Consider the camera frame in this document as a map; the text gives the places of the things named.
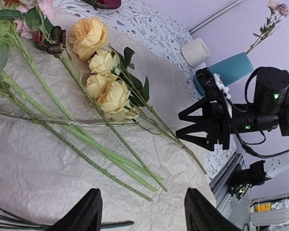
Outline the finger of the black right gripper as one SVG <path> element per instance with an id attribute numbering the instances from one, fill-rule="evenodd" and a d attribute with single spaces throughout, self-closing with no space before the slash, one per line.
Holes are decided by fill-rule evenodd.
<path id="1" fill-rule="evenodd" d="M 214 151 L 214 129 L 212 125 L 196 123 L 175 132 L 177 138 L 196 144 L 208 151 Z"/>
<path id="2" fill-rule="evenodd" d="M 178 114 L 178 117 L 182 121 L 188 122 L 201 122 L 209 119 L 213 119 L 211 105 L 208 98 L 202 98 L 192 106 L 184 109 Z"/>

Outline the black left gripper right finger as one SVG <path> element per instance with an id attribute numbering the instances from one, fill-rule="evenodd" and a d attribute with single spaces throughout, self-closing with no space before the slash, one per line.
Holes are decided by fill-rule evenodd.
<path id="1" fill-rule="evenodd" d="M 188 188 L 184 198 L 185 220 L 188 231 L 239 231 L 203 194 Z"/>

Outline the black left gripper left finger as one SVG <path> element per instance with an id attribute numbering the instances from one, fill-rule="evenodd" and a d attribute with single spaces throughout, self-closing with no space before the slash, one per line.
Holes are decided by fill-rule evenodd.
<path id="1" fill-rule="evenodd" d="M 99 189 L 90 189 L 77 204 L 48 231 L 100 231 L 103 201 Z"/>

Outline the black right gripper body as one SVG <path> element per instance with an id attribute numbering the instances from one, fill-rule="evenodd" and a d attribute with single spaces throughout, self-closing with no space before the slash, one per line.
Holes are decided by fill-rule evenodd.
<path id="1" fill-rule="evenodd" d="M 222 100 L 210 102 L 213 115 L 214 145 L 227 148 L 229 136 L 234 134 L 245 151 L 252 151 L 251 145 L 243 141 L 240 134 L 280 128 L 282 136 L 289 136 L 289 72 L 274 67 L 259 67 L 248 78 L 244 91 L 255 79 L 253 101 L 232 106 L 232 118 Z"/>

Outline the teal vase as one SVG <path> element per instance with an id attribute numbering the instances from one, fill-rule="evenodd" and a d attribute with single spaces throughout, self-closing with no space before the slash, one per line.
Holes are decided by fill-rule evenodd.
<path id="1" fill-rule="evenodd" d="M 208 68 L 212 74 L 219 74 L 225 86 L 229 86 L 253 72 L 254 67 L 245 52 L 224 59 Z"/>

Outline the cream wrapping paper sheet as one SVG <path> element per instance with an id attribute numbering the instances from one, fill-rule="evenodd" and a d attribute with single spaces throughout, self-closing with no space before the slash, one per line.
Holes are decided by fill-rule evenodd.
<path id="1" fill-rule="evenodd" d="M 80 86 L 82 72 L 66 57 L 68 45 L 50 36 L 50 20 L 30 18 L 37 40 L 59 54 L 41 52 L 16 31 L 14 16 L 0 19 L 0 109 L 62 124 L 0 116 L 0 205 L 34 215 L 60 215 L 68 191 L 84 192 L 82 173 L 103 191 L 105 215 L 133 214 L 137 231 L 182 229 L 180 200 L 197 188 L 216 199 L 199 166 L 163 137 L 119 127 L 93 105 Z"/>

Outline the pink rose stem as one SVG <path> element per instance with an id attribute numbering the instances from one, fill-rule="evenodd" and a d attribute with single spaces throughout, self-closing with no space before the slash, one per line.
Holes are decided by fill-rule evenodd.
<path id="1" fill-rule="evenodd" d="M 260 27 L 259 33 L 253 33 L 256 40 L 250 45 L 245 54 L 249 54 L 253 49 L 260 45 L 266 38 L 271 36 L 280 27 L 277 26 L 282 17 L 287 18 L 289 15 L 288 6 L 285 3 L 281 3 L 279 0 L 270 0 L 267 8 L 270 11 L 270 15 L 266 17 L 266 21 L 263 26 Z"/>

